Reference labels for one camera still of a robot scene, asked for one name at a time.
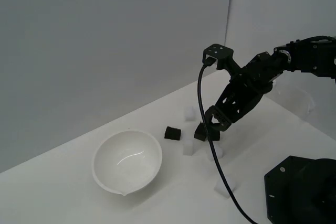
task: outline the white wall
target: white wall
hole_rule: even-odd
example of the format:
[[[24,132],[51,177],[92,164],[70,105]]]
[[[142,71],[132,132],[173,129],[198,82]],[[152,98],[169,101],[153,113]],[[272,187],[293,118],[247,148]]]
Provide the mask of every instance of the white wall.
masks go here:
[[[230,0],[226,46],[245,65],[259,52],[291,40],[336,35],[335,0]],[[278,82],[306,90],[316,103],[307,121],[336,139],[336,85],[312,74],[284,73]],[[300,101],[288,101],[299,104]]]
[[[0,172],[196,80],[228,2],[0,0]]]

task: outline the robotic arm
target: robotic arm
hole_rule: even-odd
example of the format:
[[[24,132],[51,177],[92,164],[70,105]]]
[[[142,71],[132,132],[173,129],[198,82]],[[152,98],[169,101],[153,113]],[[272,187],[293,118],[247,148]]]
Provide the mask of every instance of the robotic arm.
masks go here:
[[[203,63],[208,57],[216,59],[217,70],[226,69],[231,76],[216,104],[205,112],[207,125],[218,131],[227,130],[251,111],[285,70],[336,78],[336,39],[328,36],[291,41],[276,47],[272,55],[258,54],[242,68],[233,60],[233,50],[219,44],[203,51]]]

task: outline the white tabletop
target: white tabletop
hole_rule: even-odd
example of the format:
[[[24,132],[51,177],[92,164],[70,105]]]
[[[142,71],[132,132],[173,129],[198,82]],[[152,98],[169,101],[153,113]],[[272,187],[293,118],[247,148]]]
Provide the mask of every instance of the white tabletop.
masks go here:
[[[228,78],[216,72],[203,79],[205,108]],[[193,137],[199,121],[184,122],[188,105],[197,108],[196,83],[1,173],[0,223],[248,223],[231,199],[213,191],[219,175],[206,157],[208,143],[195,140],[197,152],[189,157],[181,142],[163,138],[167,126],[182,129],[182,139]],[[101,189],[90,164],[101,141],[129,128],[154,135],[163,161],[148,187],[124,197]],[[333,139],[267,98],[221,138],[224,173],[237,180],[237,200],[258,223],[270,223],[264,175],[274,166],[289,155],[336,158]]]

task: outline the white cube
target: white cube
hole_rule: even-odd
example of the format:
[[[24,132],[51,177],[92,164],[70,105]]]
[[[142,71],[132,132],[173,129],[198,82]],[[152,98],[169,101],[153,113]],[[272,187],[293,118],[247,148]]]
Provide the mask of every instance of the white cube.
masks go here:
[[[192,156],[194,154],[194,143],[192,139],[184,139],[183,142],[183,155]]]
[[[223,157],[223,149],[217,143],[214,143],[214,147],[215,147],[217,158],[218,159],[222,158]],[[211,151],[210,146],[208,147],[208,149],[206,151],[206,154],[207,154],[208,159],[210,161],[214,160],[214,156],[212,155],[212,151]]]
[[[184,107],[183,113],[184,113],[184,120],[186,121],[196,120],[196,113],[195,113],[194,107],[192,106]]]
[[[226,178],[227,183],[229,184],[229,187],[230,187],[231,191],[234,192],[236,187],[237,187],[236,181],[233,180],[231,177],[228,177],[228,176],[225,176],[225,178]],[[218,192],[219,194],[223,195],[225,198],[230,197],[230,194],[229,194],[228,190],[226,189],[222,178],[219,178],[219,180],[216,183],[216,186],[215,186],[214,190],[216,192]]]

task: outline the white bowl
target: white bowl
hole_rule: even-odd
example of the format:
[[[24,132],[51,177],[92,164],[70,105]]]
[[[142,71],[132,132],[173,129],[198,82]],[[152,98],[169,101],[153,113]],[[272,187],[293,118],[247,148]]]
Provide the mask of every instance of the white bowl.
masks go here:
[[[123,131],[100,144],[93,156],[92,174],[104,190],[127,195],[148,185],[161,162],[161,146],[152,135]]]

